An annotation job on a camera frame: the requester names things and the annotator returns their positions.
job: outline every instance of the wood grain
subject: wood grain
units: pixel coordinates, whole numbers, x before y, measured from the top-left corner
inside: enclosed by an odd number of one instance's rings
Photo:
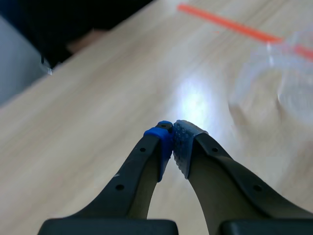
[[[0,234],[34,235],[47,218],[81,209],[164,119],[207,130],[235,160],[313,211],[310,139],[295,141],[297,128],[267,126],[266,116],[240,128],[228,109],[240,69],[261,44],[177,12],[179,3],[155,1],[1,109]],[[312,22],[310,0],[188,3],[282,38]],[[181,235],[208,233],[173,159],[149,217],[176,221]]]

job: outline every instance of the wooden table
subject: wooden table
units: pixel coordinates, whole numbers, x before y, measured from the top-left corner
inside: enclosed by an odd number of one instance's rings
[[[164,119],[207,130],[235,160],[313,211],[309,145],[291,144],[292,131],[241,132],[228,109],[240,69],[261,44],[178,12],[179,3],[150,4],[0,111],[0,234],[35,235],[47,218],[81,209]],[[311,0],[189,3],[284,38],[313,19]],[[208,233],[173,159],[149,218],[176,221],[181,235]]]

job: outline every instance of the transparent plastic object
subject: transparent plastic object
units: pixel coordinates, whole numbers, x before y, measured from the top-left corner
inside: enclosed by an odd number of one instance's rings
[[[174,159],[177,166],[188,179],[192,144],[194,137],[206,131],[191,122],[177,120],[174,123]]]
[[[268,44],[260,47],[250,57],[239,75],[234,90],[229,97],[229,109],[236,124],[255,122],[258,118],[268,118],[277,110],[277,104],[295,120],[305,124],[313,124],[313,61],[297,52],[296,48],[306,38],[313,46],[313,34],[311,31],[296,33],[291,40],[281,44]],[[276,100],[270,99],[268,90],[274,87],[261,86],[254,88],[258,93],[257,102],[244,102],[247,95],[253,90],[253,86],[264,79],[264,74],[269,71],[279,71],[279,76],[267,75],[273,84],[278,84],[275,92]],[[275,118],[268,118],[267,123]]]

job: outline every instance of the screw hole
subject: screw hole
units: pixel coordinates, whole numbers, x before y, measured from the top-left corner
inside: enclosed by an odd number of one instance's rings
[[[117,191],[121,191],[124,189],[124,185],[117,185],[115,188]]]
[[[261,191],[262,191],[262,187],[259,186],[259,185],[254,185],[254,186],[253,186],[253,189],[254,189],[255,191],[257,191],[257,192],[261,192]]]

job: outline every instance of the clear plastic cup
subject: clear plastic cup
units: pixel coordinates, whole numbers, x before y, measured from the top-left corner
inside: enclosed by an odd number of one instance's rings
[[[307,30],[285,43],[260,47],[251,55],[228,101],[235,124],[267,131],[292,118],[313,125],[310,42],[313,46],[313,32]]]

